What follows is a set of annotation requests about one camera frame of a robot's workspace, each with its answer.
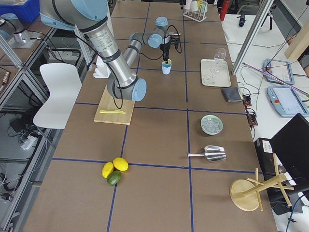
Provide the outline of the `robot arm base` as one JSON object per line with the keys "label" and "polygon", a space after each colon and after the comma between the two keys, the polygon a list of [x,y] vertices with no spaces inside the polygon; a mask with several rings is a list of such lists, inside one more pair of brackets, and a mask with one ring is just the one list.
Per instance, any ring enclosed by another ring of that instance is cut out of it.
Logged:
{"label": "robot arm base", "polygon": [[19,18],[13,13],[0,16],[0,34],[12,48],[30,49],[36,41],[36,36],[31,37],[31,34],[25,30]]}

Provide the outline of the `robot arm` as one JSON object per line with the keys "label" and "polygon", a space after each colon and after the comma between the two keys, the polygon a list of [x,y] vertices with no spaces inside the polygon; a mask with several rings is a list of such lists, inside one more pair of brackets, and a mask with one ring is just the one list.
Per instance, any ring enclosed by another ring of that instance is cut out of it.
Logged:
{"label": "robot arm", "polygon": [[113,34],[108,28],[108,3],[105,0],[42,0],[40,1],[41,21],[57,29],[78,30],[86,34],[111,74],[107,89],[116,99],[141,101],[146,95],[147,84],[131,70],[141,48],[148,45],[163,51],[164,61],[171,38],[166,17],[158,17],[151,32],[134,33],[130,45],[121,52]]}

